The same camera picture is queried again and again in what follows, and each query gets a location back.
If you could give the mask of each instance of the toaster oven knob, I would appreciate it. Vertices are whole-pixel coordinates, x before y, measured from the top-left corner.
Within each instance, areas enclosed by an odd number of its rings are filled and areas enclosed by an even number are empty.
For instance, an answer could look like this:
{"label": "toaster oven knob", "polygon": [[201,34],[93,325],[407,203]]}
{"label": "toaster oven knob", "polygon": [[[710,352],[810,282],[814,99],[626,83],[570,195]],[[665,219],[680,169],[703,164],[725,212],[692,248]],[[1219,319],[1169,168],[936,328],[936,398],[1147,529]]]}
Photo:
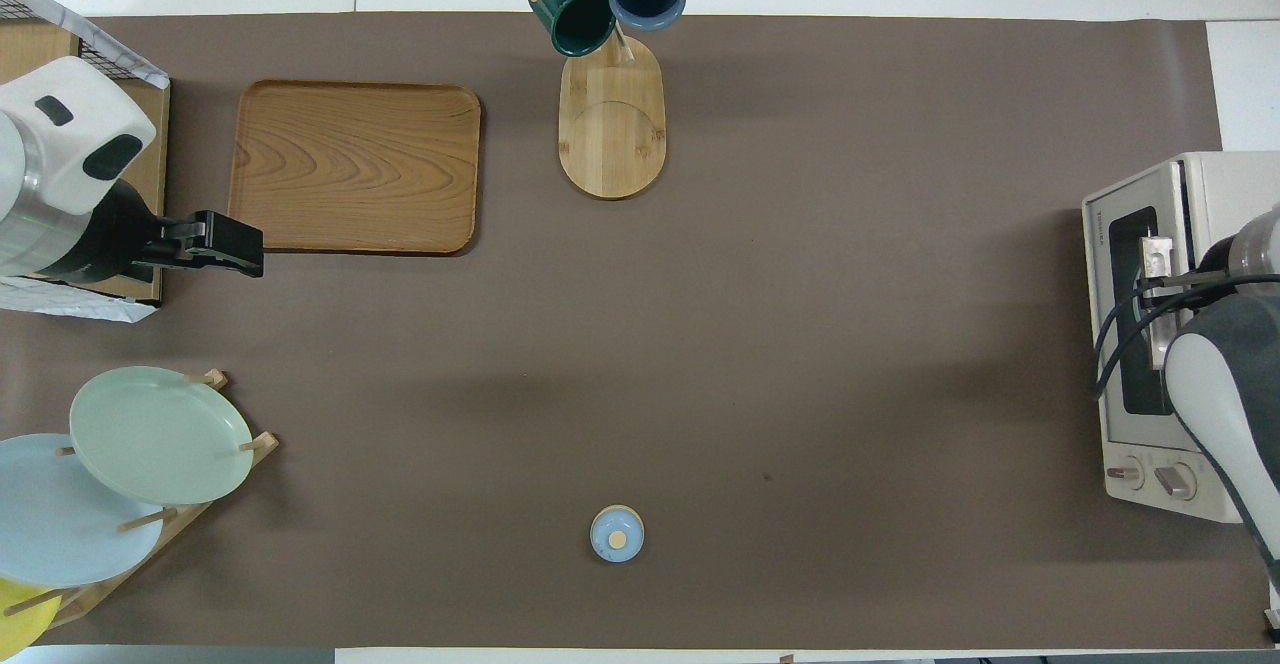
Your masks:
{"label": "toaster oven knob", "polygon": [[1179,502],[1188,502],[1196,496],[1196,473],[1181,462],[1172,467],[1157,468],[1156,481],[1165,487],[1165,494]]}
{"label": "toaster oven knob", "polygon": [[1142,485],[1147,484],[1147,476],[1142,471],[1142,462],[1138,462],[1134,455],[1129,455],[1120,467],[1107,467],[1107,478],[1123,480],[1133,490],[1139,490]]}

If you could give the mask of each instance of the metal mesh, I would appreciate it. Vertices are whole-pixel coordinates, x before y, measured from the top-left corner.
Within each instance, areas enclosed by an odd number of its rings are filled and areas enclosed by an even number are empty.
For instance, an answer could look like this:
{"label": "metal mesh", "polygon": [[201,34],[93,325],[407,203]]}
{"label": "metal mesh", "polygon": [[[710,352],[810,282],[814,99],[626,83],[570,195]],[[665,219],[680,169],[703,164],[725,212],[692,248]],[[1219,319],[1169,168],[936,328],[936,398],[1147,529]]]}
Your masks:
{"label": "metal mesh", "polygon": [[[32,12],[31,6],[19,3],[19,0],[0,0],[0,20],[44,20],[44,18]],[[93,64],[96,70],[105,73],[111,79],[134,79],[133,73],[110,61],[110,59],[97,52],[97,49],[92,49],[92,46],[83,43],[83,41],[81,41],[79,46],[79,58]]]}
{"label": "metal mesh", "polygon": [[109,75],[110,79],[134,79],[133,73],[125,70],[125,68],[116,67],[114,61],[110,61],[110,59],[99,54],[96,49],[83,43],[83,41],[81,41],[81,58],[84,59],[84,61],[93,64],[96,70],[105,73],[105,75]]}
{"label": "metal mesh", "polygon": [[19,0],[0,0],[0,20],[37,20],[36,12]]}

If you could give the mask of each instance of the green mug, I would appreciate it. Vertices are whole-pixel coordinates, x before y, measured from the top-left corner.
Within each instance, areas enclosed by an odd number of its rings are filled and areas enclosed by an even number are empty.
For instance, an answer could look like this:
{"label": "green mug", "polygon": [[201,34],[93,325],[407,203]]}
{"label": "green mug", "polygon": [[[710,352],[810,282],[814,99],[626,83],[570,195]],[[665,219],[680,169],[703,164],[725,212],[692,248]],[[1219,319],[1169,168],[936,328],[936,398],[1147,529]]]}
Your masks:
{"label": "green mug", "polygon": [[567,58],[595,52],[613,32],[609,0],[536,0],[529,4]]}

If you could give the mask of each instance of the wood grain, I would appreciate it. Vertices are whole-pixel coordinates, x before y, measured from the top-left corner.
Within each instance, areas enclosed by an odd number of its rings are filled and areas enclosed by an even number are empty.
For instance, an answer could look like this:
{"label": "wood grain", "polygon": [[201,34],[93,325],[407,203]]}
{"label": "wood grain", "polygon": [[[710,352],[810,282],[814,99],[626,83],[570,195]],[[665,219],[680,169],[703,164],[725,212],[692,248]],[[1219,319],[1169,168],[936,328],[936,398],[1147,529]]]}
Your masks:
{"label": "wood grain", "polygon": [[561,166],[581,191],[625,200],[650,186],[667,161],[667,106],[658,59],[626,38],[564,61],[561,75]]}
{"label": "wood grain", "polygon": [[76,35],[46,20],[0,20],[0,84],[79,51]]}
{"label": "wood grain", "polygon": [[448,84],[260,81],[229,214],[275,251],[451,255],[471,241],[480,102]]}
{"label": "wood grain", "polygon": [[28,609],[33,609],[36,606],[40,606],[41,604],[45,604],[49,600],[59,599],[60,596],[68,595],[68,594],[70,594],[73,591],[76,591],[76,590],[74,589],[51,589],[51,590],[46,591],[45,594],[37,594],[36,596],[32,596],[31,599],[27,599],[24,601],[19,601],[18,604],[14,604],[13,606],[5,608],[5,610],[4,610],[3,614],[4,614],[4,617],[13,617],[15,614],[22,614],[23,612],[26,612]]}
{"label": "wood grain", "polygon": [[182,381],[184,383],[202,383],[202,385],[209,386],[214,391],[223,390],[228,384],[227,374],[220,368],[210,368],[205,374],[183,374]]}
{"label": "wood grain", "polygon": [[145,526],[150,525],[151,522],[160,522],[160,521],[164,521],[164,519],[173,519],[177,516],[178,516],[178,509],[174,508],[174,507],[168,507],[165,509],[160,509],[159,512],[156,512],[154,514],[146,514],[146,517],[138,517],[137,519],[131,519],[128,522],[124,522],[123,525],[119,525],[118,527],[115,527],[115,531],[118,531],[120,534],[124,534],[127,531],[131,531],[132,528],[145,527]]}

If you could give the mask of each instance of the wooden tray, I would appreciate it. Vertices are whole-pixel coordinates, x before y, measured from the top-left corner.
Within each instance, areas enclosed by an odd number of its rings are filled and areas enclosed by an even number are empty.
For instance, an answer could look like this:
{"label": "wooden tray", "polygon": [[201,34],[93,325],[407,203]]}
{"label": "wooden tray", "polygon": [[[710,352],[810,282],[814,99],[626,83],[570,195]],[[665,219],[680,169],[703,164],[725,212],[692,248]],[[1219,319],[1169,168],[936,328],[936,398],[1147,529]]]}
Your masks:
{"label": "wooden tray", "polygon": [[275,251],[451,255],[475,228],[480,102],[448,84],[260,81],[229,214]]}

